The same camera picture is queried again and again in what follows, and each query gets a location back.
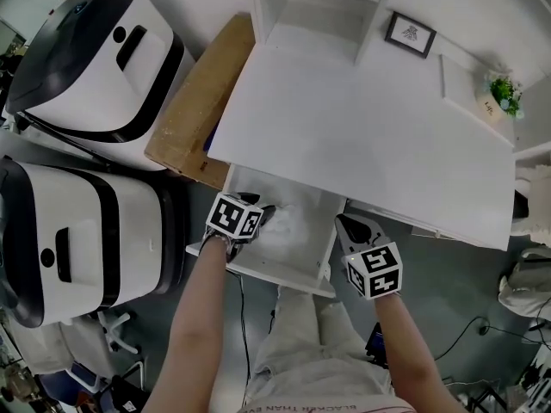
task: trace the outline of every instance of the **cardboard box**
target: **cardboard box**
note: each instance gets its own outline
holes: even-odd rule
[[[164,112],[145,155],[164,167],[222,189],[229,165],[203,146],[216,127],[255,45],[249,15],[235,15],[195,64]]]

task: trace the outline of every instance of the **qr code marker cube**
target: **qr code marker cube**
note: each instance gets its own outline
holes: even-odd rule
[[[207,218],[207,226],[236,240],[252,238],[260,225],[263,210],[239,197],[218,193]]]
[[[396,243],[345,257],[349,282],[365,299],[376,299],[402,288],[402,261]]]

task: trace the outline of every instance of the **flower pot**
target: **flower pot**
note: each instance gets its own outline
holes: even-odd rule
[[[476,101],[484,113],[485,119],[490,124],[496,124],[504,118],[507,113],[499,106],[491,92],[479,92],[476,94]]]

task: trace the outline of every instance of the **framed picture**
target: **framed picture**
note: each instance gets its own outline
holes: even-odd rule
[[[434,29],[394,12],[385,40],[426,59],[435,37]]]

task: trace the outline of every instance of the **black picture frame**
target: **black picture frame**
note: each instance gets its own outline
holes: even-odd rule
[[[398,18],[401,18],[411,23],[415,23],[416,26],[419,26],[420,28],[430,32],[429,40],[427,41],[427,44],[422,52],[418,51],[413,47],[408,46],[405,43],[401,43],[395,40],[394,38],[392,38],[394,27],[396,26],[396,21],[398,20]],[[432,47],[432,43],[434,42],[435,37],[436,37],[436,31],[434,29],[431,29],[428,26],[424,25],[423,23],[420,23],[417,20],[413,20],[412,18],[406,15],[400,14],[400,12],[394,12],[393,17],[390,20],[390,26],[388,26],[387,35],[385,36],[385,41],[388,41],[389,43],[392,43],[397,47],[401,47],[402,49],[405,49],[408,52],[414,53],[415,55],[418,55],[419,57],[423,57],[424,59],[426,59],[427,56],[429,55],[429,51],[430,51],[430,48]]]

